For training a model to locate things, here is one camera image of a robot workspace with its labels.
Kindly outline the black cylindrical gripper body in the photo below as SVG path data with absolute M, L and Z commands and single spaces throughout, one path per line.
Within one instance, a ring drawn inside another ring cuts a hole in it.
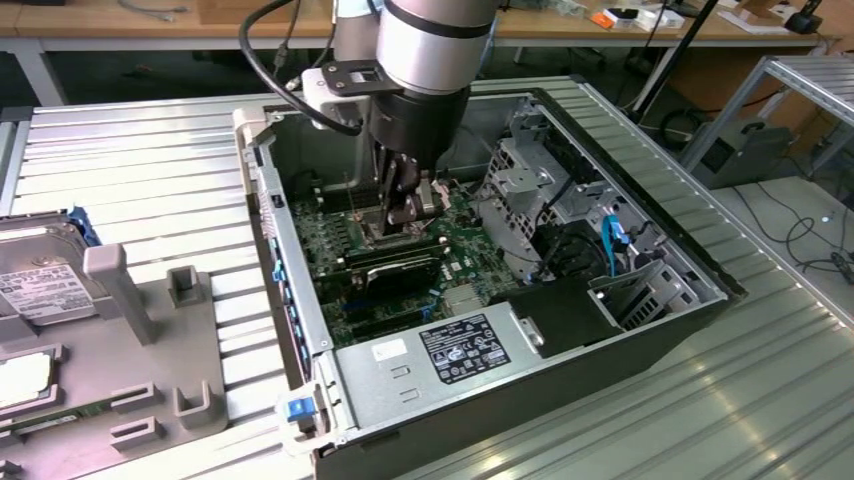
M 467 88 L 448 95 L 408 90 L 375 95 L 367 126 L 376 166 L 382 168 L 395 156 L 406 155 L 420 169 L 435 169 L 451 146 L 467 102 Z

